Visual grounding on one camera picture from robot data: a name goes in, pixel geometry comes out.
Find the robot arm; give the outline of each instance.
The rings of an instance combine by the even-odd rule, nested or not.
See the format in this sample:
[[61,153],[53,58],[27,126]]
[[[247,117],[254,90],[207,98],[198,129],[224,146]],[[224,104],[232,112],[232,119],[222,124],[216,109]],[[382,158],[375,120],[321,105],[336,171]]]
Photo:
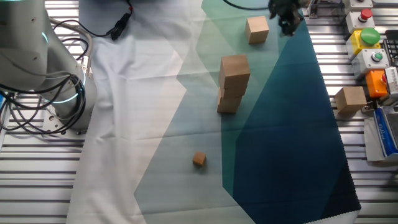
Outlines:
[[70,128],[88,128],[95,84],[55,35],[44,0],[0,1],[0,84],[8,93],[34,90],[53,101],[59,117],[75,120]]
[[293,36],[297,27],[304,20],[304,17],[299,14],[299,9],[306,7],[307,4],[307,0],[270,0],[268,3],[269,18],[273,19],[278,15],[282,34]]

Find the stacked wooden blocks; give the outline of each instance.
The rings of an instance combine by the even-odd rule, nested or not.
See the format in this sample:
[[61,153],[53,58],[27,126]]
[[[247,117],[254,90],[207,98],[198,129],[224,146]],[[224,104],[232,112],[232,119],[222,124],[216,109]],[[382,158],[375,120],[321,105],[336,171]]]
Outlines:
[[237,112],[242,96],[248,87],[249,78],[250,68],[246,55],[232,55],[221,58],[217,112]]
[[252,17],[246,21],[244,29],[249,44],[259,44],[267,40],[269,27],[265,16]]

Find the red button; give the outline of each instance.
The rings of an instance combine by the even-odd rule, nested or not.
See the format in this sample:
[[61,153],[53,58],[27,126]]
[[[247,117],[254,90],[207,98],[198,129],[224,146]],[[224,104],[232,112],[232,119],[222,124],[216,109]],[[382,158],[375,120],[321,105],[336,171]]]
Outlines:
[[370,9],[364,9],[361,11],[361,18],[366,20],[373,16],[373,13]]

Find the emergency stop button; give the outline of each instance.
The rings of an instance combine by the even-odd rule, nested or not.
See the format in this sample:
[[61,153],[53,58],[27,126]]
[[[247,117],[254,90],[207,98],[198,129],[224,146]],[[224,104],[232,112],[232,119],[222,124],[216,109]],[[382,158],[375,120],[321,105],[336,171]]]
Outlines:
[[361,15],[358,17],[359,21],[366,22],[373,16],[373,12],[370,9],[363,9]]

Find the green button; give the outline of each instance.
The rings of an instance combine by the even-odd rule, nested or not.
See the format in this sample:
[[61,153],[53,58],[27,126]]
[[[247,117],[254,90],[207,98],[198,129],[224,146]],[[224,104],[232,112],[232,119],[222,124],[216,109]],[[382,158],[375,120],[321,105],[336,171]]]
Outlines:
[[380,41],[380,34],[373,28],[365,28],[361,32],[361,39],[365,44],[375,45]]
[[380,54],[380,53],[376,53],[376,54],[374,54],[374,56],[375,56],[377,59],[383,59],[383,55]]

